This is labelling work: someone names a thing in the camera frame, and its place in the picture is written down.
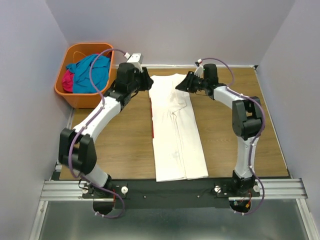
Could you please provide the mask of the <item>white red printed t-shirt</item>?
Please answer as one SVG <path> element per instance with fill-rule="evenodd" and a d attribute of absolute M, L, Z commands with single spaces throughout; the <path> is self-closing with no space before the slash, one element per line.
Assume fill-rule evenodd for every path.
<path fill-rule="evenodd" d="M 209 176 L 190 95 L 175 87 L 183 74 L 153 75 L 151 102 L 153 153 L 157 182 Z"/>

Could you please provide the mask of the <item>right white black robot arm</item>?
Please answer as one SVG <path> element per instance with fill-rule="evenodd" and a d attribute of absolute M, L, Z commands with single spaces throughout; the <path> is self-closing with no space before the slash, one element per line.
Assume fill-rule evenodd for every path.
<path fill-rule="evenodd" d="M 227 189 L 240 195 L 255 185 L 254 170 L 256 147 L 265 128 L 265 113 L 258 97 L 248 97 L 219 82 L 218 69 L 213 63 L 197 64 L 189 71 L 176 90 L 195 94 L 203 91 L 206 96 L 229 107 L 232 111 L 232 130 L 237 137 L 237 160 Z"/>

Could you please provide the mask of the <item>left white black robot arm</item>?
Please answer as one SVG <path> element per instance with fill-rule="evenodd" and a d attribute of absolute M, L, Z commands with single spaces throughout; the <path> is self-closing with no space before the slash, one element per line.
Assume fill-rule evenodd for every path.
<path fill-rule="evenodd" d="M 121 63 L 111 87 L 85 120 L 60 133 L 58 161 L 75 178 L 82 178 L 101 191 L 112 192 L 112 177 L 97 163 L 95 141 L 107 124 L 118 115 L 138 92 L 151 89 L 154 81 L 146 67 Z"/>

